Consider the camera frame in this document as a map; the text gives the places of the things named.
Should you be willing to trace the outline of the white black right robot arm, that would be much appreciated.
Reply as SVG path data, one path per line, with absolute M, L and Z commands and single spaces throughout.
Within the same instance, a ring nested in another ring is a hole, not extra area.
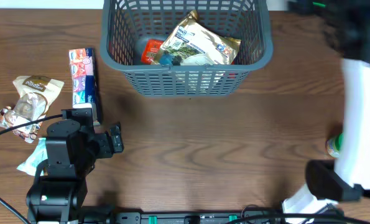
M 328 45 L 342 57 L 343 138 L 335 160 L 311 160 L 305 185 L 282 202 L 285 223 L 343 223 L 332 208 L 370 198 L 370 0 L 290 1 L 289 9 L 323 19 Z

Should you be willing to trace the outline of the gold foil food pouch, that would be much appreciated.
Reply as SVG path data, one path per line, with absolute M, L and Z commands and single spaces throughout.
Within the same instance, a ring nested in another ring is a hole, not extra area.
M 153 65 L 230 65 L 239 53 L 240 39 L 222 37 L 198 23 L 190 11 L 162 43 Z

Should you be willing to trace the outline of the green lid jar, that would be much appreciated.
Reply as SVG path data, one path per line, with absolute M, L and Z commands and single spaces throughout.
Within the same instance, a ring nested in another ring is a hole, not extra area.
M 331 157 L 334 157 L 335 159 L 339 158 L 342 141 L 343 133 L 327 140 L 326 151 Z

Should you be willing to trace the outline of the orange spaghetti packet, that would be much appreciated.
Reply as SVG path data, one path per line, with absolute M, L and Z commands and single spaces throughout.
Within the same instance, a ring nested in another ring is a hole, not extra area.
M 164 43 L 163 40 L 150 39 L 148 40 L 145 49 L 141 56 L 141 62 L 151 64 L 154 61 L 155 55 L 158 53 L 160 46 Z

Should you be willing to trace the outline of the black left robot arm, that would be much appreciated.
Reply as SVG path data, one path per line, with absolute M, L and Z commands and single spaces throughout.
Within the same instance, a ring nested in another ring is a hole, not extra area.
M 96 133 L 93 125 L 65 119 L 51 124 L 45 139 L 47 159 L 35 173 L 26 196 L 31 223 L 115 223 L 112 206 L 83 205 L 86 176 L 98 159 L 124 150 L 121 125 Z

